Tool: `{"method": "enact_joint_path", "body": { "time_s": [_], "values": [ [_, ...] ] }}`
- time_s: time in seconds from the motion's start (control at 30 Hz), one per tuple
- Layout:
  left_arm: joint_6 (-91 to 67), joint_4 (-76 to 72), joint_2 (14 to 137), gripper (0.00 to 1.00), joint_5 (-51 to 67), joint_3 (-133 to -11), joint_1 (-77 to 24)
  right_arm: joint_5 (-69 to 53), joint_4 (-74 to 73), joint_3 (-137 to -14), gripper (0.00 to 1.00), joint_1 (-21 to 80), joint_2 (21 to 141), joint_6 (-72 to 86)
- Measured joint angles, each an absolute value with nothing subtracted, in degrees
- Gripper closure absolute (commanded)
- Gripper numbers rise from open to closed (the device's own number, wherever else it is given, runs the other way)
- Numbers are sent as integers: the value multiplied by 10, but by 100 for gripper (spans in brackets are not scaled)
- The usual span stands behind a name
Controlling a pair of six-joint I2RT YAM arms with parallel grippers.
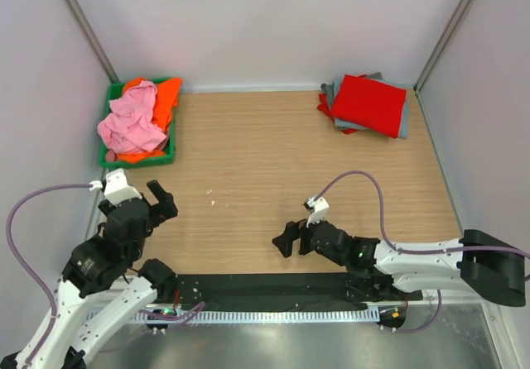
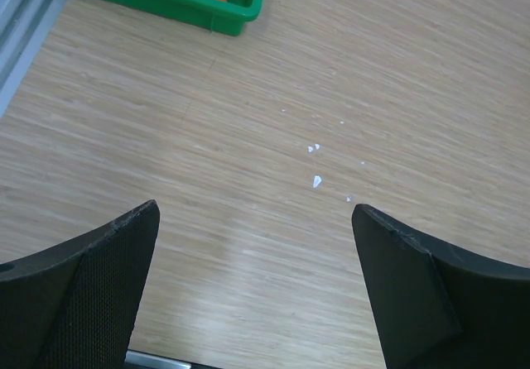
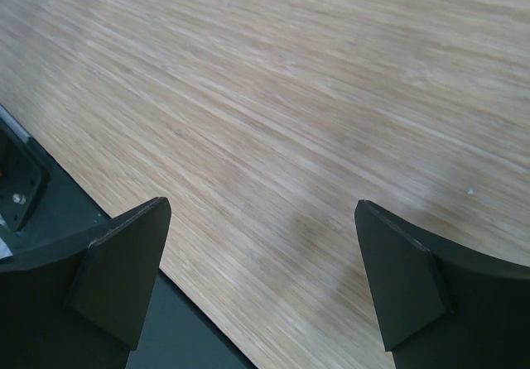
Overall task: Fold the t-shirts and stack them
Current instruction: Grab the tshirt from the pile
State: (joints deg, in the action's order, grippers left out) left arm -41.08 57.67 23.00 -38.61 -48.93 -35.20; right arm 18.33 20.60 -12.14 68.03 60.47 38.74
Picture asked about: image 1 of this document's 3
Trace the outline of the pink t shirt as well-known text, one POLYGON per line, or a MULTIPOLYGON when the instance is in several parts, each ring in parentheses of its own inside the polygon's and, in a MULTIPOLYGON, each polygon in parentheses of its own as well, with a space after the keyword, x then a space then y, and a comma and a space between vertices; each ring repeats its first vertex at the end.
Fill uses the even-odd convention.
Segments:
POLYGON ((97 126, 109 150, 137 154, 154 151, 166 141, 166 133, 152 121, 156 96, 157 86, 143 80, 109 102, 110 113, 97 126))

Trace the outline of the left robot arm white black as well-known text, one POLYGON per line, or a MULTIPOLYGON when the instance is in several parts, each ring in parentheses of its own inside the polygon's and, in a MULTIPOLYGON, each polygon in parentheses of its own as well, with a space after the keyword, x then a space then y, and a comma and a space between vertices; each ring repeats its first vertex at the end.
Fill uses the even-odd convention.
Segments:
POLYGON ((176 292, 176 273, 160 260, 150 259, 123 295, 102 310, 103 317, 95 327, 83 322, 98 298, 142 256, 145 241, 153 230, 178 214, 173 195, 157 180, 147 183, 156 204, 150 204, 123 176, 116 181, 95 180, 87 187, 104 192, 99 210, 106 220, 89 240, 72 251, 56 291, 26 262, 12 237, 18 209, 54 188, 30 193, 7 216, 7 244, 24 271, 44 291, 50 309, 32 340, 21 351, 2 359, 3 368, 84 368, 89 363, 89 354, 97 352, 133 314, 151 302, 169 301, 176 292))

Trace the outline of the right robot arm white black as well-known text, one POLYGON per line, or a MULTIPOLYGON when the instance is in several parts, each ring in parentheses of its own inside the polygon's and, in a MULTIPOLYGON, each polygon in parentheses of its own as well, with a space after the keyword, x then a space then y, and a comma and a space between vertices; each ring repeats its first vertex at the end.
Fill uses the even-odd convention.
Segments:
POLYGON ((352 237, 322 221, 289 222, 272 244, 284 256, 315 252, 344 267, 362 300, 399 300, 419 290, 473 291, 483 300, 508 306, 526 304, 525 256, 489 234, 467 229, 463 237, 444 242, 387 242, 352 237))

